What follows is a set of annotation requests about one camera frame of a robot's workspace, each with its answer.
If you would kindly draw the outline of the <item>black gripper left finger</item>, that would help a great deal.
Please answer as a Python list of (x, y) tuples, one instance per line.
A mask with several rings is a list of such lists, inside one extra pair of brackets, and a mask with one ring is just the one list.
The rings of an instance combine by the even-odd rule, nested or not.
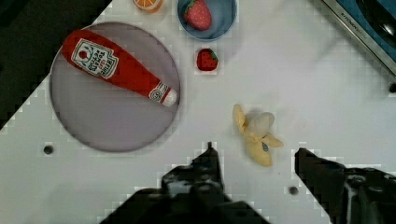
[(162, 177), (158, 189), (141, 189), (100, 224), (270, 224), (250, 205), (226, 195), (219, 153), (207, 150)]

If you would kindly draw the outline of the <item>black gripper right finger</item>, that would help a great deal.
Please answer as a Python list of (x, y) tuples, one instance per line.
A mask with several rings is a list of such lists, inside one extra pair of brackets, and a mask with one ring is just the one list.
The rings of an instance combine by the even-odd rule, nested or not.
[(332, 224), (396, 224), (395, 176), (375, 168), (347, 168), (306, 148), (294, 170)]

